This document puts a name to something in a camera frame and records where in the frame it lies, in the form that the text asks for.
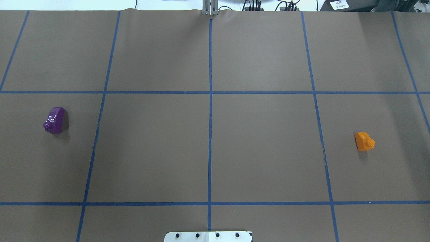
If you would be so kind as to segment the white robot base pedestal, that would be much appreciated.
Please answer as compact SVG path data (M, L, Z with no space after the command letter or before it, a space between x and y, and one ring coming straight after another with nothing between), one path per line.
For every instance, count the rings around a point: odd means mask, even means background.
M165 242L252 242L249 231L193 231L168 232Z

